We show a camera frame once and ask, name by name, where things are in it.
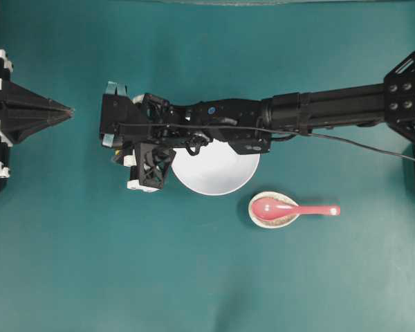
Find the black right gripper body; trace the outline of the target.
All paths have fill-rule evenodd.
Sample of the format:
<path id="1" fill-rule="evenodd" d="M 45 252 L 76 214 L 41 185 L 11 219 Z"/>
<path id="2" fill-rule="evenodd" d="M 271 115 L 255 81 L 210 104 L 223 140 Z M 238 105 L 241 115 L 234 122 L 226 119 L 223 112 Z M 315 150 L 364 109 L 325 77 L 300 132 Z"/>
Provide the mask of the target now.
<path id="1" fill-rule="evenodd" d="M 149 118 L 148 138 L 125 148 L 114 149 L 113 162 L 130 169 L 128 189 L 156 192 L 163 188 L 176 155 L 176 129 L 170 126 L 176 113 L 167 100 L 148 93 L 142 106 Z"/>

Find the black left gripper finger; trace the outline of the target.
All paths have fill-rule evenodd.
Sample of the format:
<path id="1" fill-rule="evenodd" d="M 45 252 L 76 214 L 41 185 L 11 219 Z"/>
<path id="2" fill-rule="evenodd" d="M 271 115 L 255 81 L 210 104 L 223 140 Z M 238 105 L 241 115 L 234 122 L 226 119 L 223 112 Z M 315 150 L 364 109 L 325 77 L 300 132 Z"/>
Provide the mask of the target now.
<path id="1" fill-rule="evenodd" d="M 37 95 L 28 89 L 8 80 L 0 78 L 0 103 L 7 106 L 22 109 L 40 109 L 45 111 L 64 112 L 68 116 L 73 113 L 72 108 L 67 107 L 50 98 Z"/>
<path id="2" fill-rule="evenodd" d="M 23 142 L 27 137 L 58 125 L 72 118 L 72 115 L 48 116 L 47 118 L 11 118 L 0 120 L 0 142 L 13 147 Z"/>

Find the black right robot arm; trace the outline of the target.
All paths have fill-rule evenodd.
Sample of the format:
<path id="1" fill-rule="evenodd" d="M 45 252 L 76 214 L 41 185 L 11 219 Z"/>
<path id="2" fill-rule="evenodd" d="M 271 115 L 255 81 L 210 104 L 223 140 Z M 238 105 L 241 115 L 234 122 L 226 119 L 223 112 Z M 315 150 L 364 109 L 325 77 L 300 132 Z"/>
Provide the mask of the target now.
<path id="1" fill-rule="evenodd" d="M 320 129 L 386 124 L 414 146 L 415 51 L 380 84 L 262 100 L 225 99 L 178 106 L 150 93 L 131 99 L 110 82 L 102 97 L 100 140 L 143 190 L 163 187 L 176 149 L 195 156 L 212 141 L 239 155 L 264 154 L 273 142 L 316 137 Z"/>

